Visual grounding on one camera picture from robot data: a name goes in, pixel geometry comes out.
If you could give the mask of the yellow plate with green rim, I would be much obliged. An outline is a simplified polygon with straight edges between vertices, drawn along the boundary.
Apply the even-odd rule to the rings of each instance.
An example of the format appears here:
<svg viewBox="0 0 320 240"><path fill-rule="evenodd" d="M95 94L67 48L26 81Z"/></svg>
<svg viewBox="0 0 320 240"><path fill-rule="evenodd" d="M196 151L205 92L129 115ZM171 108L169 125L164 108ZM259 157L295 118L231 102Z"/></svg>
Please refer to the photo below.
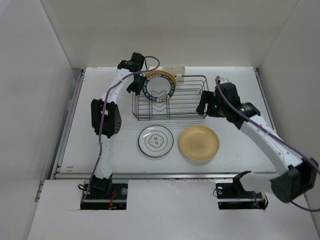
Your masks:
<svg viewBox="0 0 320 240"><path fill-rule="evenodd" d="M176 86L168 77L152 75L146 78L142 92L152 102L163 102L170 99L176 90Z"/></svg>

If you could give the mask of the cream yellow bowl plate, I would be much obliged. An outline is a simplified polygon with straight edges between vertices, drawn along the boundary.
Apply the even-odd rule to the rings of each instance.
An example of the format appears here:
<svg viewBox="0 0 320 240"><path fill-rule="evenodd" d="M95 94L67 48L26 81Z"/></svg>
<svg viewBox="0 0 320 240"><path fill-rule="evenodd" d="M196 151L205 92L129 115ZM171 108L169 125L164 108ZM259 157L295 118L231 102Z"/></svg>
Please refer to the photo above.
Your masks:
<svg viewBox="0 0 320 240"><path fill-rule="evenodd" d="M193 125L182 131L179 149L188 160L205 164L211 161L220 149L220 139L215 131L205 125Z"/></svg>

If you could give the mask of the white plate with flower pattern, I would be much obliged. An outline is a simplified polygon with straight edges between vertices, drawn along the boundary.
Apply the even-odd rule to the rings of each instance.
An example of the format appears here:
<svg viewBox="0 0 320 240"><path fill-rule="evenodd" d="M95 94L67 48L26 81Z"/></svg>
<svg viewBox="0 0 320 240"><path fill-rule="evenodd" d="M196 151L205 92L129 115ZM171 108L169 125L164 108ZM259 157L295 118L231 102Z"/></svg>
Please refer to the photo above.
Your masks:
<svg viewBox="0 0 320 240"><path fill-rule="evenodd" d="M144 128L138 137L140 151L150 158L167 155L174 145L172 132L163 125L150 125Z"/></svg>

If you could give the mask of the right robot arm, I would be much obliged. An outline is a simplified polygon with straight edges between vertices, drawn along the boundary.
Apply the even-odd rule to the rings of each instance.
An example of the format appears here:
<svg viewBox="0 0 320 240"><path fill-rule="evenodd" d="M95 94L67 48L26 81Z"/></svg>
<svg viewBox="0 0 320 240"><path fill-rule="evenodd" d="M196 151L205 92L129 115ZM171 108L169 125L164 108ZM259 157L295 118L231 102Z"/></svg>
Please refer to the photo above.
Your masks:
<svg viewBox="0 0 320 240"><path fill-rule="evenodd" d="M281 202L291 203L311 190L320 173L316 160L285 143L267 124L260 111L250 102L242 103L236 86L216 79L214 91L203 91L196 112L225 118L248 136L273 164L276 175L244 171L232 180L232 193L243 197L249 192L274 194Z"/></svg>

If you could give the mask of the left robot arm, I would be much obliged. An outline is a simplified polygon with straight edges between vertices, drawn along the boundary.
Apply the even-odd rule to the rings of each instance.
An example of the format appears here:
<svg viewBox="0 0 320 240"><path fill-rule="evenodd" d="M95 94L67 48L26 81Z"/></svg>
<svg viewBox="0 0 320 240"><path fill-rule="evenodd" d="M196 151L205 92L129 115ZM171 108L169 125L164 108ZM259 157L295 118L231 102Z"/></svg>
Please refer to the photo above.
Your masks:
<svg viewBox="0 0 320 240"><path fill-rule="evenodd" d="M145 65L146 57L136 52L131 59L122 60L106 93L100 99L93 99L90 104L91 125L98 136L99 153L89 183L95 185L94 192L103 199L112 192L112 186L107 182L112 175L112 146L122 126L120 105L124 103L126 93L139 93L142 90L148 71Z"/></svg>

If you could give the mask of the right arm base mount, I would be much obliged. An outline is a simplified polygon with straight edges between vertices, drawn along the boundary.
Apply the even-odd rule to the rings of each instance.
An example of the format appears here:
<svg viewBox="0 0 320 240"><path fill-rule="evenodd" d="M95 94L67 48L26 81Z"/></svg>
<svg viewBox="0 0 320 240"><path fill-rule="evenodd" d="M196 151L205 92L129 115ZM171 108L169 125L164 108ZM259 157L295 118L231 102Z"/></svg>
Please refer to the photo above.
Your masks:
<svg viewBox="0 0 320 240"><path fill-rule="evenodd" d="M244 171L233 178L217 180L212 194L217 198L219 210L265 210L268 197L262 192L246 191L240 179L250 171Z"/></svg>

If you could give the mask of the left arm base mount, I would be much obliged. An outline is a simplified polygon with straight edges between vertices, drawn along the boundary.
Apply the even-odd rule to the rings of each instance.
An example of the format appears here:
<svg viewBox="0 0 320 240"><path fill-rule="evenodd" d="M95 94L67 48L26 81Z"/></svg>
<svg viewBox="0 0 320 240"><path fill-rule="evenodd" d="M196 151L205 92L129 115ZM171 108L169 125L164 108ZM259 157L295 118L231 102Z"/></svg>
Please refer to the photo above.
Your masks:
<svg viewBox="0 0 320 240"><path fill-rule="evenodd" d="M128 182L94 177L90 183L79 184L82 191L81 210L126 210Z"/></svg>

